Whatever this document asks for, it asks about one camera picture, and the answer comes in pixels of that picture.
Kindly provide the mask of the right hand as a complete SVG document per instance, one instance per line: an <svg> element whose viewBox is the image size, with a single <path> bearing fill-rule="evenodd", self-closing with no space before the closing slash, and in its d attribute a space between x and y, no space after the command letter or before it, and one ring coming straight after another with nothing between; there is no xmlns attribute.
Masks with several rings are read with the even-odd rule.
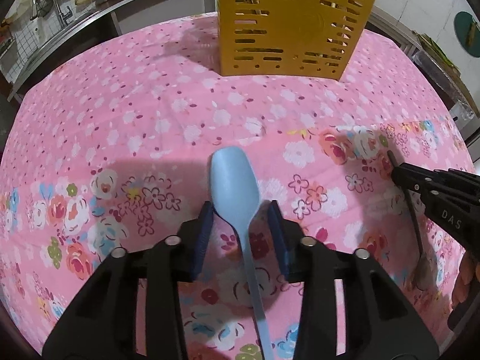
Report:
<svg viewBox="0 0 480 360"><path fill-rule="evenodd" d="M479 261L469 251L466 251L460 262L458 276L451 294L453 309L466 301L474 279L480 281Z"/></svg>

